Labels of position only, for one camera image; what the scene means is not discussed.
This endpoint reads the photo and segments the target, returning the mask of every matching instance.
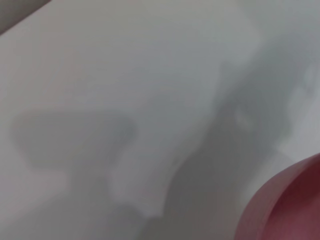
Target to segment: red object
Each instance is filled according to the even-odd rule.
[[[320,154],[266,182],[245,208],[234,240],[320,240]]]

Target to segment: pink object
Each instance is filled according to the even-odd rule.
[[[320,240],[320,154],[266,182],[246,206],[234,240]]]

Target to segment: white surface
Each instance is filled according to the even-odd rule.
[[[112,167],[93,171],[104,176],[109,188],[102,207],[104,239],[135,239],[146,218],[163,214],[177,169],[172,167],[176,154],[184,159],[196,148],[197,140],[190,143],[188,136],[194,136],[212,110],[221,62],[243,64],[263,43],[256,27],[231,0],[54,0],[2,35],[0,227],[5,232],[24,229],[21,222],[28,222],[28,216],[34,217],[48,201],[72,189],[67,169],[37,169],[30,164],[32,160],[12,141],[12,122],[37,110],[88,115],[94,110],[116,111],[134,122],[137,134]],[[243,190],[241,208],[273,174],[319,151],[318,96],[310,100],[308,114],[281,146],[292,160],[262,166],[261,174]],[[188,146],[187,151],[181,146]],[[98,191],[91,193],[93,199],[99,198]],[[71,202],[86,194],[77,193]],[[83,201],[83,208],[91,209],[92,200]],[[117,214],[123,205],[139,215],[135,225],[126,222],[126,212]],[[73,230],[65,230],[59,239],[80,239],[88,221],[100,221],[95,212],[90,216],[96,219],[85,219],[85,210],[71,217],[75,223],[66,223],[66,229],[69,224],[78,235],[70,238],[67,232]],[[56,223],[52,217],[51,226]],[[56,239],[46,228],[42,231],[42,238],[36,235],[33,240]],[[23,237],[28,233],[18,229],[16,235],[29,239]]]

